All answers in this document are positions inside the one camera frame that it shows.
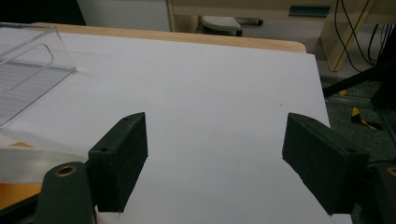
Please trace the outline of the white table cover sheet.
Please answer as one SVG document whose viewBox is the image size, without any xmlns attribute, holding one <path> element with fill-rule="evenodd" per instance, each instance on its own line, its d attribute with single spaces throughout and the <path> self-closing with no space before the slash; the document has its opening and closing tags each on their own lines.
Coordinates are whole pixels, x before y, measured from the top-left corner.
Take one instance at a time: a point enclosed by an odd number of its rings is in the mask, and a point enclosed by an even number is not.
<svg viewBox="0 0 396 224">
<path fill-rule="evenodd" d="M 125 211 L 101 224 L 352 224 L 329 215 L 281 155 L 289 113 L 328 119 L 313 55 L 62 39 L 76 72 L 0 127 L 0 140 L 82 156 L 144 112 L 148 158 Z"/>
</svg>

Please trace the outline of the black metal stand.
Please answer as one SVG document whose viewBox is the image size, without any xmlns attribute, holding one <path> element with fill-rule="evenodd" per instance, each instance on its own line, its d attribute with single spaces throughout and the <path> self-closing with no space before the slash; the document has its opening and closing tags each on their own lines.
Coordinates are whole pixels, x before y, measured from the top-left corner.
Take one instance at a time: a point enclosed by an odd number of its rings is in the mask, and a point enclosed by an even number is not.
<svg viewBox="0 0 396 224">
<path fill-rule="evenodd" d="M 365 81 L 381 83 L 371 99 L 374 108 L 396 110 L 396 27 L 388 37 L 374 67 L 324 88 L 323 96 L 327 98 Z"/>
</svg>

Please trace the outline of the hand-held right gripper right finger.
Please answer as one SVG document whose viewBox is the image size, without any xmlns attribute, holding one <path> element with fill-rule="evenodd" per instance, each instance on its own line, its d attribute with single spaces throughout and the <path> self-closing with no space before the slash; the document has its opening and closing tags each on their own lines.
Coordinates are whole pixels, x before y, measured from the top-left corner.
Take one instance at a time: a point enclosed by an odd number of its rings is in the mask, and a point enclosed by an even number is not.
<svg viewBox="0 0 396 224">
<path fill-rule="evenodd" d="M 316 119 L 288 114 L 282 159 L 330 214 L 349 214 L 370 154 Z"/>
</svg>

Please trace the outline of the wooden table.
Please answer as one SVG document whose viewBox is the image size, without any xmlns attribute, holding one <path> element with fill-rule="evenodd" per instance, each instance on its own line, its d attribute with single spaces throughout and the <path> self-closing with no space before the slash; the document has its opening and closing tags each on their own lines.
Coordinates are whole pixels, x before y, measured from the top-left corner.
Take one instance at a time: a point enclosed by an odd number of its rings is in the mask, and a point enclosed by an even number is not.
<svg viewBox="0 0 396 224">
<path fill-rule="evenodd" d="M 253 49 L 271 49 L 287 52 L 306 53 L 304 44 L 297 41 L 261 39 L 252 37 L 226 36 L 226 35 L 203 35 L 190 33 L 175 33 L 150 30 L 136 30 L 109 27 L 94 27 L 71 24 L 53 23 L 61 33 L 73 33 L 84 35 L 106 35 L 130 38 L 153 39 L 174 42 L 199 43 Z"/>
</svg>

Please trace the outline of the clear plastic container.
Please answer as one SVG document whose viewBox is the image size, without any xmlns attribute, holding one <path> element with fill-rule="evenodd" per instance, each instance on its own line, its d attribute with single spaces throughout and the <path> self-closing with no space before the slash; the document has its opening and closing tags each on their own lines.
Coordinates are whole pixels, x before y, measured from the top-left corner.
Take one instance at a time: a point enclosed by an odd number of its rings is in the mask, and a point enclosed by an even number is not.
<svg viewBox="0 0 396 224">
<path fill-rule="evenodd" d="M 0 127 L 76 71 L 55 26 L 0 22 Z"/>
</svg>

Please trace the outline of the aluminium floor rail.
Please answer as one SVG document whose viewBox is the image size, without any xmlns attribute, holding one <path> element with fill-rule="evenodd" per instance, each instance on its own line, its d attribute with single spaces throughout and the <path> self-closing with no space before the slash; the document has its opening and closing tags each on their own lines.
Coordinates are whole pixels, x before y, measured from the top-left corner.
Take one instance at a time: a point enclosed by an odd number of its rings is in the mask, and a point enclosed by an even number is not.
<svg viewBox="0 0 396 224">
<path fill-rule="evenodd" d="M 354 107 L 373 108 L 374 105 L 368 98 L 353 96 L 332 95 L 325 98 L 329 104 L 348 105 Z"/>
</svg>

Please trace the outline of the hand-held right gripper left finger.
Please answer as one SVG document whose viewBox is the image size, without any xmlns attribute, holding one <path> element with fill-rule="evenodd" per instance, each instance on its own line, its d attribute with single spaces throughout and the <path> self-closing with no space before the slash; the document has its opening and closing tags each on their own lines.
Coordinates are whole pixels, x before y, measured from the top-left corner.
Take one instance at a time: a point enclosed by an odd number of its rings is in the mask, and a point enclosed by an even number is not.
<svg viewBox="0 0 396 224">
<path fill-rule="evenodd" d="M 88 172 L 99 212 L 124 211 L 148 155 L 144 112 L 120 119 L 92 147 Z"/>
</svg>

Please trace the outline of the dark curtain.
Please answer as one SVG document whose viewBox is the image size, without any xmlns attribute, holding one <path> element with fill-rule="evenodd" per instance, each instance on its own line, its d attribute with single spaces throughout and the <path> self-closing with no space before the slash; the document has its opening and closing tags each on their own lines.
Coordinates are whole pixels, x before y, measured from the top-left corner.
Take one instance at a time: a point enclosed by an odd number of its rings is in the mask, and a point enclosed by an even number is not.
<svg viewBox="0 0 396 224">
<path fill-rule="evenodd" d="M 86 24 L 77 0 L 0 0 L 0 22 Z"/>
</svg>

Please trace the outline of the yellow black floor tape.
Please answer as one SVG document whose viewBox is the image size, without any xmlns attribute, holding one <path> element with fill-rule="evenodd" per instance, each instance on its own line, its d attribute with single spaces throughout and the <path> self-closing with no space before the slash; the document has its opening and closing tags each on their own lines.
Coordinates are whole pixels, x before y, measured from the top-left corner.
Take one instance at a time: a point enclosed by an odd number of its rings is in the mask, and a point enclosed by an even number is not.
<svg viewBox="0 0 396 224">
<path fill-rule="evenodd" d="M 382 130 L 382 125 L 381 124 L 364 120 L 361 117 L 360 110 L 357 107 L 353 107 L 352 108 L 351 121 L 353 123 L 364 125 L 365 127 L 368 127 L 371 130 L 379 130 L 379 131 Z"/>
</svg>

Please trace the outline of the light wooden desk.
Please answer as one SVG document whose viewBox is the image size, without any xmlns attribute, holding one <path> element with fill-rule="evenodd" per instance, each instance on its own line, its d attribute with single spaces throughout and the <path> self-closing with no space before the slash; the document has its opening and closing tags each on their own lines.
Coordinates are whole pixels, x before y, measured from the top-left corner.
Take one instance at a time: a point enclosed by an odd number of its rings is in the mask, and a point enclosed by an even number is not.
<svg viewBox="0 0 396 224">
<path fill-rule="evenodd" d="M 329 7 L 320 41 L 331 71 L 338 71 L 364 24 L 396 24 L 396 0 L 166 0 L 171 27 L 177 16 L 291 20 L 292 7 Z"/>
</svg>

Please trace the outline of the white cabinet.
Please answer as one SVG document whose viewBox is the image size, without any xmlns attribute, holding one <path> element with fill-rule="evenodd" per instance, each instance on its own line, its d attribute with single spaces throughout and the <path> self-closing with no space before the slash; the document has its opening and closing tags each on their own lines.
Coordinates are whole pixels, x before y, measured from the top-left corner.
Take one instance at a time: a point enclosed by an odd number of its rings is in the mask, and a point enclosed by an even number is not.
<svg viewBox="0 0 396 224">
<path fill-rule="evenodd" d="M 77 0 L 89 26 L 171 30 L 166 0 Z"/>
</svg>

